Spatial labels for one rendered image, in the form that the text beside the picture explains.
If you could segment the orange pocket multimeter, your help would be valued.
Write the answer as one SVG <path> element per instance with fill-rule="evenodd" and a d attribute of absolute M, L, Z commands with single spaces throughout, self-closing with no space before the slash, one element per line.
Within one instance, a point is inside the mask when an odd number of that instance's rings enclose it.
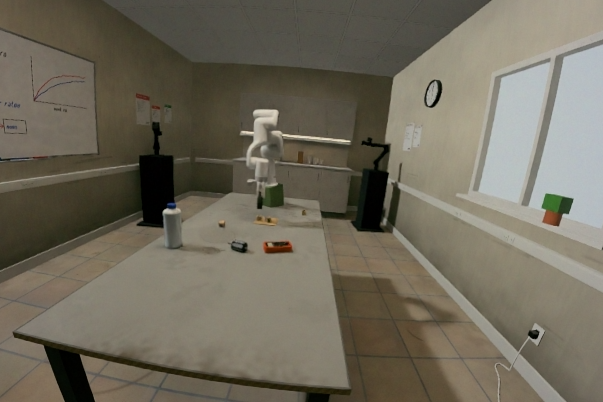
<path fill-rule="evenodd" d="M 264 242 L 263 249 L 265 253 L 291 252 L 292 245 L 289 241 Z"/>

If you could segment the white bottle with blue cap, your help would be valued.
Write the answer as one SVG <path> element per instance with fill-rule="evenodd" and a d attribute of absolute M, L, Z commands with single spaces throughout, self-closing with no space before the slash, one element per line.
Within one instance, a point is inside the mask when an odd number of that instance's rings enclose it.
<path fill-rule="evenodd" d="M 181 210 L 175 203 L 167 204 L 167 208 L 163 211 L 165 246 L 175 249 L 183 245 Z"/>

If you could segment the tan square mat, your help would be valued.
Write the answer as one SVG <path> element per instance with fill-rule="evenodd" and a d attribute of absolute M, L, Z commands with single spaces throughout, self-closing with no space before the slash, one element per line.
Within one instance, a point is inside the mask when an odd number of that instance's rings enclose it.
<path fill-rule="evenodd" d="M 261 220 L 261 221 L 256 221 L 256 220 L 255 220 L 253 224 L 261 224 L 261 225 L 271 225 L 271 226 L 276 226 L 277 222 L 278 222 L 278 218 L 271 218 L 271 222 L 268 222 L 268 223 L 267 223 L 267 222 L 265 221 L 265 217 L 262 217 L 262 220 Z"/>

